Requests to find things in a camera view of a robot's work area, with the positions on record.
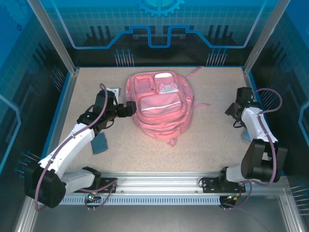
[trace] blue wall panel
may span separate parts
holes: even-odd
[[[243,65],[276,3],[43,1],[77,66],[132,66],[121,49],[135,65]]]
[[[308,1],[291,0],[252,68],[257,88],[271,87],[282,95],[281,109],[267,119],[288,147],[285,171],[292,186],[309,185],[308,6]]]
[[[0,30],[0,231],[8,232],[25,198],[24,168],[43,151],[68,71],[27,1],[0,1]]]

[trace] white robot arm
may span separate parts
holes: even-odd
[[[248,130],[251,139],[251,144],[241,165],[226,168],[225,175],[228,182],[237,183],[247,179],[268,182],[273,172],[271,161],[273,155],[276,155],[274,182],[280,178],[287,149],[279,145],[278,139],[272,134],[266,123],[264,114],[261,114],[262,111],[261,105],[253,101],[252,89],[242,87],[237,90],[236,103],[231,104],[225,112]],[[276,154],[271,151],[270,143],[274,144]],[[264,153],[267,153],[268,160],[263,160]]]
[[[76,124],[74,126],[74,129],[66,137],[66,139],[71,137],[77,131],[80,131],[81,129],[85,128],[86,126],[87,125],[83,123]],[[95,179],[95,175],[92,172],[88,170],[80,170],[79,172],[76,172],[76,173],[65,174],[65,171],[68,165],[72,162],[72,160],[79,154],[81,149],[86,144],[91,142],[91,140],[93,140],[94,138],[95,138],[95,133],[93,129],[84,130],[79,135],[77,135],[75,138],[71,139],[59,151],[53,163],[48,167],[49,171],[51,170],[55,171],[55,174],[59,177],[61,182],[66,183],[65,185],[66,194],[72,193],[82,188],[88,188],[92,185]],[[53,156],[55,151],[58,149],[58,147],[56,147],[56,149],[52,151],[52,153],[50,153],[44,159],[40,160],[39,165],[42,168],[46,167],[48,161],[51,159],[51,157]]]
[[[65,194],[79,189],[95,190],[100,187],[101,173],[95,169],[84,167],[79,172],[69,174],[65,171],[82,148],[91,142],[102,129],[107,128],[108,122],[113,122],[116,117],[135,114],[135,102],[127,101],[125,106],[118,104],[113,92],[107,91],[107,94],[107,105],[103,114],[105,92],[102,90],[97,95],[96,103],[80,115],[77,124],[67,138],[44,159],[26,167],[25,194],[27,196],[35,198],[39,185],[38,201],[54,208],[62,201]]]

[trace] beige speckled surface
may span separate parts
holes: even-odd
[[[61,141],[70,133],[76,119],[94,104],[99,84],[119,86],[136,73],[173,70],[186,76],[194,68],[81,68],[65,120]],[[132,118],[117,118],[104,130],[109,149],[93,155],[91,144],[82,149],[67,171],[90,166],[100,171],[217,171],[240,164],[248,145],[240,137],[242,129],[233,128],[234,120],[224,114],[236,99],[238,87],[245,86],[241,68],[202,68],[191,79],[195,103],[210,107],[197,109],[190,129],[169,147],[143,134]]]

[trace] metal frame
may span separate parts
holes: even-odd
[[[64,65],[70,73],[74,74],[76,70],[75,65],[40,0],[28,0],[28,3],[58,52]]]
[[[284,191],[285,194],[280,195],[280,201],[289,230],[292,232],[308,231],[301,219],[291,189],[285,188]]]
[[[256,41],[245,65],[244,72],[248,74],[262,52],[265,44],[270,38],[272,32],[274,31],[277,23],[279,22],[281,16],[283,15],[286,7],[288,6],[290,0],[279,0],[275,6],[273,12],[271,13],[265,27],[263,28],[258,40]]]

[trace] purple cable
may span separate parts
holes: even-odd
[[[278,107],[276,107],[275,109],[272,109],[272,110],[265,110],[265,111],[262,111],[262,112],[258,115],[258,121],[259,121],[259,123],[260,123],[260,125],[261,125],[261,127],[262,127],[263,132],[266,134],[266,137],[268,138],[268,141],[269,141],[269,144],[270,144],[270,148],[271,148],[271,152],[272,152],[273,170],[272,170],[271,178],[270,178],[270,180],[269,180],[269,182],[268,182],[267,184],[262,184],[262,183],[260,183],[260,182],[258,182],[258,181],[256,181],[256,180],[252,180],[252,182],[255,183],[255,184],[257,184],[257,185],[260,185],[260,186],[269,187],[269,186],[272,185],[272,183],[274,182],[275,177],[276,177],[277,159],[276,159],[276,150],[275,150],[275,146],[274,146],[274,144],[273,144],[273,142],[272,142],[272,140],[271,140],[271,138],[270,138],[270,136],[269,136],[268,131],[266,130],[266,128],[265,128],[265,126],[264,126],[264,124],[263,124],[263,122],[262,122],[262,116],[263,116],[263,114],[265,114],[265,113],[271,113],[271,112],[275,112],[275,111],[279,110],[280,107],[282,106],[282,97],[281,97],[281,95],[280,95],[277,91],[275,91],[275,90],[273,90],[273,89],[270,89],[270,88],[260,88],[260,89],[258,89],[256,92],[254,92],[254,93],[257,93],[257,92],[260,92],[260,91],[263,91],[263,90],[271,91],[271,92],[275,93],[275,94],[279,97],[279,100],[280,100],[280,103],[279,103],[279,106],[278,106]]]
[[[109,186],[112,185],[111,191],[109,192],[109,194],[107,195],[107,197],[105,198],[105,200],[102,202],[102,204],[100,204],[99,206],[93,208],[93,209],[95,210],[95,209],[98,209],[98,208],[102,207],[102,206],[107,202],[107,200],[109,199],[109,197],[110,197],[111,194],[112,194],[112,191],[114,190],[114,188],[115,188],[115,186],[116,186],[116,183],[117,183],[117,180],[113,180],[113,181],[112,181],[111,183],[109,183],[108,185],[103,186],[103,187],[101,187],[101,188],[99,188],[99,189],[97,189],[97,190],[86,190],[86,189],[81,189],[81,191],[84,191],[84,192],[101,191],[101,190],[106,189],[106,188],[108,188]],[[88,210],[91,209],[91,207],[89,207],[89,206],[87,205],[87,202],[85,202],[85,206],[88,207]]]
[[[251,180],[244,180],[244,181],[240,181],[239,183],[241,183],[241,184],[249,184],[250,185],[250,190],[249,190],[249,193],[248,193],[248,196],[246,197],[246,199],[242,203],[240,203],[239,205],[233,207],[233,209],[238,209],[241,206],[243,206],[249,200],[249,198],[251,196],[251,193],[252,193],[252,183],[251,183]]]
[[[59,147],[58,149],[55,151],[55,153],[53,154],[53,156],[50,158],[50,160],[48,161],[46,167],[44,168],[40,178],[39,178],[39,181],[38,181],[38,184],[37,184],[37,187],[36,187],[36,190],[35,190],[35,196],[34,196],[34,207],[35,207],[35,210],[36,211],[41,211],[42,209],[44,209],[46,207],[43,206],[42,208],[39,208],[39,205],[38,205],[38,198],[39,198],[39,191],[40,191],[40,187],[41,187],[41,184],[42,184],[42,181],[43,181],[43,178],[49,168],[49,166],[53,163],[53,160],[55,159],[55,157],[57,156],[57,154],[59,153],[59,151],[65,146],[65,144],[67,144],[72,138],[75,138],[78,134],[82,133],[83,131],[85,131],[86,129],[92,127],[97,121],[100,120],[100,118],[102,117],[102,115],[104,114],[105,112],[105,109],[106,109],[106,106],[107,106],[107,89],[105,87],[105,85],[103,84],[100,84],[100,88],[104,90],[105,92],[105,102],[104,102],[104,106],[103,106],[103,109],[101,111],[101,113],[99,114],[99,116],[91,123],[89,124],[88,126],[86,126],[85,128],[79,130],[78,132],[74,133],[72,136],[70,136],[69,138],[67,138],[67,140],[65,140]]]

